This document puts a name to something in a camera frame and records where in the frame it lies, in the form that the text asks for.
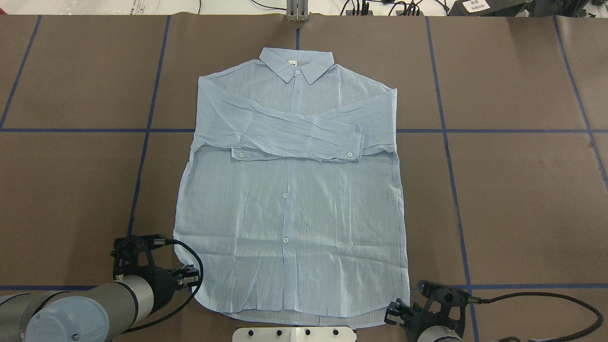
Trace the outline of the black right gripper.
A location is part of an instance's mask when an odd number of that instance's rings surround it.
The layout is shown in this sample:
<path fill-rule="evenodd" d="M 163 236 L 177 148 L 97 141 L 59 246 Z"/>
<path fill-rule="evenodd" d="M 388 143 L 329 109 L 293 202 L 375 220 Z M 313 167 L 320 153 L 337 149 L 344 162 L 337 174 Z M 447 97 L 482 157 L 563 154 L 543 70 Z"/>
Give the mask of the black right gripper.
<path fill-rule="evenodd" d="M 409 307 L 397 298 L 387 307 L 384 322 L 401 325 L 408 340 L 463 340 L 466 325 L 464 309 L 460 310 L 457 320 L 450 317 L 452 309 L 454 308 L 441 306 L 435 312 L 418 304 Z"/>

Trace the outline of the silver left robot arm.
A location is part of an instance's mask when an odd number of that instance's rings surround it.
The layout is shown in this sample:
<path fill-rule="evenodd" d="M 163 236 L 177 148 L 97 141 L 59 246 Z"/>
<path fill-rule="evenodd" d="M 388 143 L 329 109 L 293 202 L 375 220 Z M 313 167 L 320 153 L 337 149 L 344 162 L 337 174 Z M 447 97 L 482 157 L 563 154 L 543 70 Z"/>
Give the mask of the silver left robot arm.
<path fill-rule="evenodd" d="M 3 342 L 108 342 L 144 328 L 142 321 L 182 289 L 199 286 L 195 266 L 117 275 L 86 291 L 48 291 L 1 297 Z"/>

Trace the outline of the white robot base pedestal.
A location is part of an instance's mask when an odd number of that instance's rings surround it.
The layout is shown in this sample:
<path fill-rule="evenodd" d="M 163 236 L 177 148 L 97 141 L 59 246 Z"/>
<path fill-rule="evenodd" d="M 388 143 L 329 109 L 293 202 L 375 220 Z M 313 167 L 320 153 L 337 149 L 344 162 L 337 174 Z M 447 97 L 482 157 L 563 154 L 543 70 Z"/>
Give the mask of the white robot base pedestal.
<path fill-rule="evenodd" d="M 251 327 L 238 328 L 233 342 L 356 342 L 349 327 Z"/>

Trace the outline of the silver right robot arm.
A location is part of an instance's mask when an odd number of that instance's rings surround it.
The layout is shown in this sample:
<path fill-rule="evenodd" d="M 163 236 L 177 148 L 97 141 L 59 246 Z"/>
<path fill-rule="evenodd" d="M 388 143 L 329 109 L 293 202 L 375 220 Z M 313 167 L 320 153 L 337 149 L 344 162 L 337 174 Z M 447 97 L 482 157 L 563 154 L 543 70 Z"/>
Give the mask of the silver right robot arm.
<path fill-rule="evenodd" d="M 465 306 L 428 298 L 424 305 L 406 305 L 400 298 L 389 303 L 384 322 L 401 327 L 408 342 L 462 342 L 466 326 Z"/>

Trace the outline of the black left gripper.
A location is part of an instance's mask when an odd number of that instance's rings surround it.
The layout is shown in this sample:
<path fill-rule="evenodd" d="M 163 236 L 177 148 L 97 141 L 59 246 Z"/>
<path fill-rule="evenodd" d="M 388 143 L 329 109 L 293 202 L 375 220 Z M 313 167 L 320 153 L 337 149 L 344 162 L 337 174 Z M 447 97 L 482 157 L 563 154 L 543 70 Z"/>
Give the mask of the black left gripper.
<path fill-rule="evenodd" d="M 195 266 L 183 266 L 167 270 L 158 266 L 143 266 L 142 276 L 153 294 L 151 314 L 164 308 L 176 291 L 200 285 L 200 271 Z"/>

